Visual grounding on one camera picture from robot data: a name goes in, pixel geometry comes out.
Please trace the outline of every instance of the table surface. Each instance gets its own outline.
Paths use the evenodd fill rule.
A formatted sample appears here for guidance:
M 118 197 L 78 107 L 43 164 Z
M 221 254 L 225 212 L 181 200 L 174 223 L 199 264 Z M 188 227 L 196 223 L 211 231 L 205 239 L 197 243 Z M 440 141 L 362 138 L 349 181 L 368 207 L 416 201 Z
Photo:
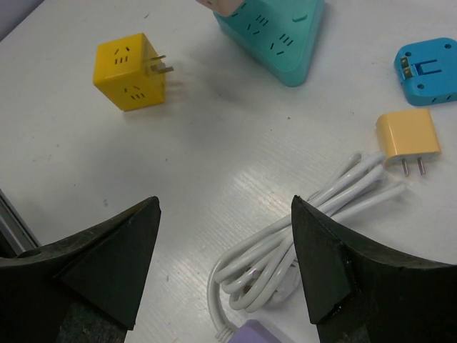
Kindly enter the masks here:
M 378 116 L 411 108 L 396 52 L 456 38 L 456 17 L 454 0 L 327 0 L 308 79 L 292 89 L 195 1 L 46 0 L 0 43 L 0 187 L 43 244 L 158 196 L 159 237 L 126 341 L 215 342 L 206 279 L 217 257 L 286 214 L 294 194 L 316 191 L 346 155 L 378 149 Z M 95 50 L 137 32 L 175 72 L 166 104 L 123 114 L 92 85 Z M 456 109 L 432 108 L 443 155 L 427 175 L 412 168 L 401 199 L 347 225 L 457 263 Z M 250 317 L 318 341 L 302 290 Z

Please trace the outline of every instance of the yellow power adapter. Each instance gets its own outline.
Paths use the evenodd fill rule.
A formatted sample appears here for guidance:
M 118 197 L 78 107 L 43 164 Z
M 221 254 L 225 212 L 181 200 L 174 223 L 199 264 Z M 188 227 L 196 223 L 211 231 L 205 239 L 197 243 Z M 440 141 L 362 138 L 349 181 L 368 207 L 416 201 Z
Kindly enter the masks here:
M 165 102 L 167 67 L 144 34 L 100 44 L 94 85 L 123 111 Z
M 412 109 L 383 114 L 376 122 L 379 145 L 386 154 L 386 165 L 402 163 L 405 176 L 408 162 L 417 161 L 421 175 L 423 163 L 441 153 L 435 126 L 428 109 Z

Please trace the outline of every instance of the blue power adapter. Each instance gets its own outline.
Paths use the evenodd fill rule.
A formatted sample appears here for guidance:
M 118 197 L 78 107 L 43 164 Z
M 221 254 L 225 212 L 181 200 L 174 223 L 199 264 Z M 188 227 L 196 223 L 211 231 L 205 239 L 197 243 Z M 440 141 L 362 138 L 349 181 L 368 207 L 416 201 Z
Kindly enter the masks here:
M 457 42 L 449 38 L 409 44 L 394 62 L 406 99 L 414 106 L 457 100 Z

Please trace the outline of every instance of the teal power strip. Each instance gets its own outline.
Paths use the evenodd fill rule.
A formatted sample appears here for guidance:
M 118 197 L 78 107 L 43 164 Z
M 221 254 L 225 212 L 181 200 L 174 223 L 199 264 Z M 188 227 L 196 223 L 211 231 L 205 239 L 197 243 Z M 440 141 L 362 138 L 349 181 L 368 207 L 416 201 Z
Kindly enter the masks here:
M 308 74 L 324 0 L 247 0 L 221 28 L 286 86 Z

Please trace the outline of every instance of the electrical outlet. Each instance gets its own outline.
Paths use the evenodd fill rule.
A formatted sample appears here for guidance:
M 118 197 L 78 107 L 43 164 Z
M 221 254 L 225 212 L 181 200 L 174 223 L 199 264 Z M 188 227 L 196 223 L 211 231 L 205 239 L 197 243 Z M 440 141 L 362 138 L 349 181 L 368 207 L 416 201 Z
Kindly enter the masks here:
M 144 34 L 101 44 L 97 49 L 94 85 L 123 111 L 165 101 L 163 63 Z
M 114 52 L 114 64 L 123 64 L 129 61 L 129 52 L 130 48 L 126 46 L 125 48 L 117 48 Z
M 308 74 L 324 0 L 249 0 L 221 28 L 286 86 Z

